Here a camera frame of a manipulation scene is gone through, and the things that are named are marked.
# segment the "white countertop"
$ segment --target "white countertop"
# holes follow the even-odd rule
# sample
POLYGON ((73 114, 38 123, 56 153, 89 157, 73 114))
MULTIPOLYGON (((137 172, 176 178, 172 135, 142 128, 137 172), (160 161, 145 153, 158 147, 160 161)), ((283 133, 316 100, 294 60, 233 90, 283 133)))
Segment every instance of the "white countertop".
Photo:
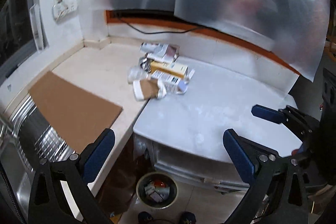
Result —
POLYGON ((177 61, 195 69, 187 92, 151 99, 134 125, 135 133, 222 162, 232 162, 223 146, 223 133, 229 128, 281 156, 300 147, 301 141, 284 125, 251 114, 256 104, 272 109, 296 107, 293 97, 222 67, 185 57, 177 61))
MULTIPOLYGON (((88 184, 94 196, 133 133, 133 122, 146 104, 135 100, 132 85, 127 83, 128 70, 141 56, 138 45, 112 43, 101 50, 85 47, 53 70, 68 82, 123 107, 111 127, 115 133, 115 146, 95 181, 88 184)), ((74 216, 82 220, 67 183, 62 182, 62 185, 74 216)))

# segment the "power strip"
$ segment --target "power strip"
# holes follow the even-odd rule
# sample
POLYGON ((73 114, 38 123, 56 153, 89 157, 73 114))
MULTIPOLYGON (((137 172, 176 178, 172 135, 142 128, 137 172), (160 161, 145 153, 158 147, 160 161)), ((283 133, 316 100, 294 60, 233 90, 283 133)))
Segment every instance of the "power strip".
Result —
POLYGON ((76 10, 77 10, 77 3, 72 2, 69 5, 67 5, 65 2, 60 2, 53 6, 52 15, 53 18, 57 21, 60 18, 63 18, 76 10))

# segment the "white tiled wall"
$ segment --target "white tiled wall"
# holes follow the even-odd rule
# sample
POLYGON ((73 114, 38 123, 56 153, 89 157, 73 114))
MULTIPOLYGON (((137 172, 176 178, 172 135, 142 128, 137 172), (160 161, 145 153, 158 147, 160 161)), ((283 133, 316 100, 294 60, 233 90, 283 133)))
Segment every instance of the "white tiled wall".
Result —
POLYGON ((51 13, 54 0, 38 0, 38 2, 49 47, 42 53, 33 54, 1 85, 2 110, 5 110, 17 94, 41 71, 83 39, 77 13, 68 15, 56 23, 51 13))
MULTIPOLYGON (((133 26, 145 32, 163 29, 155 26, 133 26)), ((140 41, 165 41, 180 46, 180 55, 212 63, 239 72, 288 93, 298 75, 282 65, 229 42, 212 39, 195 33, 142 34, 125 24, 109 24, 111 36, 135 38, 140 41)))
POLYGON ((78 17, 83 37, 89 41, 99 41, 108 36, 104 10, 94 10, 93 1, 78 0, 78 17))

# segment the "floor tile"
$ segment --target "floor tile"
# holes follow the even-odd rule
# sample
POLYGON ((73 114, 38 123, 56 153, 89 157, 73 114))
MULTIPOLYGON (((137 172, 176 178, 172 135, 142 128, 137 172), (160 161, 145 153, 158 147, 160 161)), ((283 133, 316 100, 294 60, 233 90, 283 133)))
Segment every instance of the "floor tile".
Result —
POLYGON ((154 218, 164 218, 174 223, 177 223, 182 212, 186 210, 190 197, 192 195, 194 187, 189 184, 177 182, 179 188, 179 195, 176 202, 167 209, 155 210, 141 203, 136 199, 135 203, 131 205, 127 212, 123 213, 118 224, 137 224, 138 213, 146 211, 150 213, 154 218))
POLYGON ((237 207, 244 193, 227 193, 195 187, 186 208, 196 215, 197 224, 223 223, 237 207))

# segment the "trash can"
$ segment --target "trash can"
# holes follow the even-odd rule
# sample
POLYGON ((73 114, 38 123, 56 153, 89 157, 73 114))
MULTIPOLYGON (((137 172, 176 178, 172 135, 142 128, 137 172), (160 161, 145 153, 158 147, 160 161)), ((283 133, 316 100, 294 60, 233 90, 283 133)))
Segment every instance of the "trash can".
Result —
POLYGON ((150 208, 159 210, 168 208, 176 201, 179 189, 176 182, 167 174, 151 172, 139 179, 136 186, 136 194, 142 203, 150 208), (156 188, 155 190, 153 186, 155 183, 161 183, 162 188, 156 188))

